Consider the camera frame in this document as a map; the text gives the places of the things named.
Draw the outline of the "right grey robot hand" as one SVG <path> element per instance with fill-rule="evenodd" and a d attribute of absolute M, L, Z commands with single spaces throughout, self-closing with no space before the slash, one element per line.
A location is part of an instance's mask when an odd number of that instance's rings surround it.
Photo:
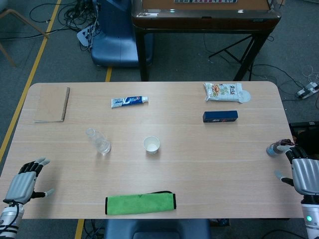
<path fill-rule="evenodd" d="M 292 145 L 277 145 L 276 151 L 284 153 L 289 160 L 292 178 L 276 170 L 276 177 L 295 188 L 304 196 L 319 196 L 319 160 L 308 157 L 303 148 Z"/>

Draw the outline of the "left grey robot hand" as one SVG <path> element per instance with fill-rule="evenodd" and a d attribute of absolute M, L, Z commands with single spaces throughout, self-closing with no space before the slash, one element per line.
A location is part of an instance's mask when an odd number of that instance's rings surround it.
<path fill-rule="evenodd" d="M 46 158 L 24 164 L 19 172 L 14 176 L 3 200 L 6 204 L 18 203 L 25 205 L 31 199 L 49 197 L 54 193 L 54 189 L 46 192 L 35 192 L 37 178 L 45 165 L 50 163 Z"/>

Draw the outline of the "transparent plastic water bottle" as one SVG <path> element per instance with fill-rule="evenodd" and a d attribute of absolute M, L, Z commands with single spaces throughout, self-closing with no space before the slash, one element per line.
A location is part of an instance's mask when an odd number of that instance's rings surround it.
<path fill-rule="evenodd" d="M 88 128 L 86 135 L 100 154 L 106 155 L 111 151 L 111 143 L 99 131 L 94 128 Z"/>

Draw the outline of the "small dark drink bottle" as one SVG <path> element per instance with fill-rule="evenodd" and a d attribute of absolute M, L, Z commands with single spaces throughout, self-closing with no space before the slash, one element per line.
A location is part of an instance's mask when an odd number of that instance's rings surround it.
<path fill-rule="evenodd" d="M 271 145 L 269 145 L 266 148 L 266 153 L 270 156 L 270 157 L 274 157 L 277 155 L 282 154 L 283 152 L 281 150 L 278 150 L 277 147 L 281 146 L 282 141 L 277 141 L 275 143 L 272 143 Z"/>

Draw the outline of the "white paper cup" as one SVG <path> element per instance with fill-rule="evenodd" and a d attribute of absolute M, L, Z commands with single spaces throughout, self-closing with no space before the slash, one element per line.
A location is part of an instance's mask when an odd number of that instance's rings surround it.
<path fill-rule="evenodd" d="M 143 141 L 143 147 L 149 154 L 156 154 L 160 147 L 160 140 L 156 136 L 148 136 Z"/>

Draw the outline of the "black equipment case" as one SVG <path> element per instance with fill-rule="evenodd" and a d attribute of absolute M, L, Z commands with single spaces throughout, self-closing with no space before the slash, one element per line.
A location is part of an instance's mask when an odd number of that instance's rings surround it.
<path fill-rule="evenodd" d="M 303 148 L 308 156 L 319 159 L 319 121 L 289 124 L 294 143 Z"/>

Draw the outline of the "grey power strip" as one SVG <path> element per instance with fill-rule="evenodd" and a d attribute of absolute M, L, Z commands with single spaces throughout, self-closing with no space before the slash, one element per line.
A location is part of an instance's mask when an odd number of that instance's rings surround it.
<path fill-rule="evenodd" d="M 310 82 L 303 89 L 296 92 L 295 96 L 299 99 L 306 99 L 317 92 L 319 92 L 319 85 L 315 82 Z"/>

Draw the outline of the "white round disc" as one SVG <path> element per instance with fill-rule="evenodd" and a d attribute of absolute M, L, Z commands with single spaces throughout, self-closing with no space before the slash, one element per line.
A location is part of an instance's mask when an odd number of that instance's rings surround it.
<path fill-rule="evenodd" d="M 240 103 L 247 103 L 251 100 L 251 95 L 249 92 L 242 90 L 239 92 L 239 102 Z"/>

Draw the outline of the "dark blue rectangular box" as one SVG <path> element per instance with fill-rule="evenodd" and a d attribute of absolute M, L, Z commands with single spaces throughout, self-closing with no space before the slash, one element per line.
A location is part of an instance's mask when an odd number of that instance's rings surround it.
<path fill-rule="evenodd" d="M 234 122 L 238 119 L 237 111 L 204 112 L 203 122 Z"/>

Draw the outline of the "green microfibre cloth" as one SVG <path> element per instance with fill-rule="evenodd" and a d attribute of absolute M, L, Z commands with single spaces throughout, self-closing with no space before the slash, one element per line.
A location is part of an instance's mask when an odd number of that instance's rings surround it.
<path fill-rule="evenodd" d="M 109 216 L 157 213 L 175 209 L 175 193 L 170 191 L 105 198 L 105 214 Z"/>

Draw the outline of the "blue white toothpaste tube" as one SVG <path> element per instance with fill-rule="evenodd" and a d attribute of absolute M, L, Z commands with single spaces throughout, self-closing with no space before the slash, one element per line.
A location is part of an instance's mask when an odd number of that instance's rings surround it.
<path fill-rule="evenodd" d="M 134 96 L 126 98 L 115 98 L 111 100 L 111 108 L 126 107 L 131 105 L 143 104 L 149 101 L 145 96 Z"/>

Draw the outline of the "dark blue seat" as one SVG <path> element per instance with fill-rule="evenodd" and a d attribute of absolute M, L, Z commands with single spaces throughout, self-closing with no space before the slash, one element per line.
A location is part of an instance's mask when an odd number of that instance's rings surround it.
<path fill-rule="evenodd" d="M 109 219 L 104 239 L 211 239 L 208 219 Z"/>

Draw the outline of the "white power strip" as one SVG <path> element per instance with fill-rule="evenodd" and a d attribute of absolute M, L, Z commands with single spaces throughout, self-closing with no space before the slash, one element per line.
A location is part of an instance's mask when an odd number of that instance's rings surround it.
<path fill-rule="evenodd" d="M 95 33 L 95 26 L 93 24 L 79 31 L 77 33 L 77 38 L 80 44 L 84 47 L 91 48 L 93 43 L 94 33 Z"/>

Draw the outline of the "white chair with wooden legs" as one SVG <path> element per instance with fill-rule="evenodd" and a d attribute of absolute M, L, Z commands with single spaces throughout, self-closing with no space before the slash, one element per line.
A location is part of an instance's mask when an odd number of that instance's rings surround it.
<path fill-rule="evenodd" d="M 49 36 L 47 33 L 42 31 L 39 27 L 31 23 L 26 17 L 21 15 L 18 11 L 12 9 L 12 8 L 7 8 L 8 5 L 8 0 L 0 0 L 0 19 L 4 18 L 7 15 L 13 15 L 15 18 L 17 18 L 19 21 L 21 21 L 24 24 L 27 24 L 34 28 L 36 31 L 40 33 L 40 35 L 44 36 L 45 39 L 48 39 Z M 5 58 L 8 60 L 8 62 L 11 64 L 11 66 L 16 67 L 13 59 L 9 56 L 7 51 L 4 49 L 3 45 L 0 43 L 0 51 L 2 54 L 5 56 Z"/>

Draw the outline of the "brown mahjong table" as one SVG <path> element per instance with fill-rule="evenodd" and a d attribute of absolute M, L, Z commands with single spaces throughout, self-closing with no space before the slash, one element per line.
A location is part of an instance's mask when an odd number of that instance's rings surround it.
<path fill-rule="evenodd" d="M 251 40 L 234 77 L 241 81 L 281 19 L 277 0 L 131 0 L 141 81 L 146 82 L 148 33 L 247 34 Z"/>

